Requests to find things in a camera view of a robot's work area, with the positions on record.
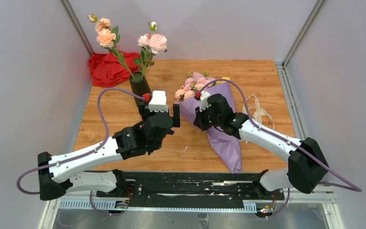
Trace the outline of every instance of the gray floor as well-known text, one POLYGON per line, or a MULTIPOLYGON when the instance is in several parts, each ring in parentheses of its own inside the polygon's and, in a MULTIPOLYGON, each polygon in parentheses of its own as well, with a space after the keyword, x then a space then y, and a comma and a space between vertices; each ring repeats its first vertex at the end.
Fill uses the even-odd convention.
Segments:
POLYGON ((127 211, 121 216, 106 216, 93 210, 61 210, 54 229, 329 229, 321 204, 290 204, 278 216, 268 221, 255 220, 254 214, 127 211), (73 224, 62 227, 58 223, 73 224))

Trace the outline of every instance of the purple wrapping paper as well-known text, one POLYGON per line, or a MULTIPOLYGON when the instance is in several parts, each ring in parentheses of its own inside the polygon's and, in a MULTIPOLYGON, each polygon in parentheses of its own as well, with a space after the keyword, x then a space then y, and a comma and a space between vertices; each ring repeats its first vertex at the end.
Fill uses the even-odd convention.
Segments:
MULTIPOLYGON (((207 88, 206 91, 210 94, 221 94, 224 96, 229 106, 236 112, 229 83, 217 84, 207 88)), ((193 124, 195 120, 195 108, 198 106, 200 106, 200 101, 197 101, 194 97, 183 100, 180 102, 180 116, 187 122, 193 124)), ((242 162, 239 140, 233 136, 222 133, 213 127, 205 132, 208 135, 208 141, 210 142, 211 148, 225 163, 229 171, 231 171, 231 173, 241 172, 242 162)))

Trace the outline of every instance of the robotic arm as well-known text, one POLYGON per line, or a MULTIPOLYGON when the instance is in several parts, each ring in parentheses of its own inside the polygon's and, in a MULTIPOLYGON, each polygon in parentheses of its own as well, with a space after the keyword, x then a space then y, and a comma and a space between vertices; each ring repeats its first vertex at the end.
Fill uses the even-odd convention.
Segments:
POLYGON ((248 115, 234 113, 221 94, 210 95, 208 92, 202 91, 199 99, 200 106, 196 108, 195 126, 202 130, 219 127, 226 134, 253 142, 288 162, 288 168, 265 170, 260 173, 259 179, 253 182, 253 190, 251 190, 260 198, 270 195, 271 191, 287 187, 295 187, 297 190, 309 194, 327 173, 323 167, 290 144, 293 142, 307 150, 327 166, 325 157, 314 139, 307 137, 305 140, 301 140, 285 136, 255 120, 253 121, 257 123, 257 126, 254 126, 248 115), (272 134, 261 131, 261 128, 288 139, 287 143, 272 134))
POLYGON ((40 199, 56 199, 68 192, 81 190, 112 191, 121 195, 126 189, 121 171, 84 171, 104 163, 145 155, 146 152, 150 155, 161 148, 166 135, 174 134, 172 127, 180 127, 179 105, 173 105, 173 117, 169 116, 166 93, 163 91, 154 91, 149 104, 140 104, 139 111, 143 121, 115 133, 102 148, 97 149, 100 142, 64 155, 39 154, 39 166, 56 164, 39 170, 40 199), (94 153, 81 156, 90 150, 94 153), (63 160, 79 156, 60 164, 63 160))

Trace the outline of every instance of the white strap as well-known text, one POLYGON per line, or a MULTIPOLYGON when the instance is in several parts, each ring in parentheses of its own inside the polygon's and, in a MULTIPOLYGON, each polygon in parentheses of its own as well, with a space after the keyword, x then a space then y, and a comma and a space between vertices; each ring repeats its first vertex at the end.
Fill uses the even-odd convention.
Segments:
MULTIPOLYGON (((269 118, 269 124, 268 125, 272 125, 272 129, 275 130, 275 125, 274 125, 273 118, 271 117, 271 115, 265 109, 260 107, 260 102, 259 102, 259 99, 257 98, 256 95, 253 94, 253 95, 247 97, 246 98, 246 103, 247 103, 247 100, 252 98, 252 97, 254 98, 255 106, 250 106, 249 111, 252 110, 253 108, 256 109, 256 111, 253 113, 252 117, 258 123, 263 124, 262 116, 267 116, 267 118, 269 118)), ((242 104, 242 113, 247 114, 245 104, 242 104)))

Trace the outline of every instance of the wood grain surface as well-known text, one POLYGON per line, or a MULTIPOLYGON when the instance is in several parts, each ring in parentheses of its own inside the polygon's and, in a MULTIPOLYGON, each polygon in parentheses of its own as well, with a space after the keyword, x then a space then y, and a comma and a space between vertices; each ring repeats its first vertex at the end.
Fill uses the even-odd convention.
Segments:
MULTIPOLYGON (((147 80, 152 90, 167 92, 168 105, 174 103, 174 92, 187 78, 188 72, 207 71, 211 77, 230 77, 236 82, 245 96, 255 94, 260 105, 273 117, 276 130, 294 136, 290 116, 285 104, 280 80, 273 61, 242 60, 157 60, 148 68, 147 80)), ((131 90, 130 83, 118 87, 131 90)), ((103 88, 93 87, 83 115, 82 123, 75 142, 74 150, 91 146, 103 140, 105 131, 100 120, 96 103, 103 88)), ((231 86, 237 111, 242 110, 239 92, 231 86)), ((134 99, 118 91, 106 92, 101 102, 104 117, 109 125, 110 134, 132 126, 141 120, 134 99)), ((152 171, 196 171, 229 172, 218 155, 211 149, 207 135, 182 119, 175 134, 163 140, 160 150, 150 156, 138 156, 125 161, 100 165, 97 170, 152 170, 152 171)), ((242 171, 261 172, 264 169, 278 169, 286 163, 276 155, 253 144, 241 142, 242 171)))

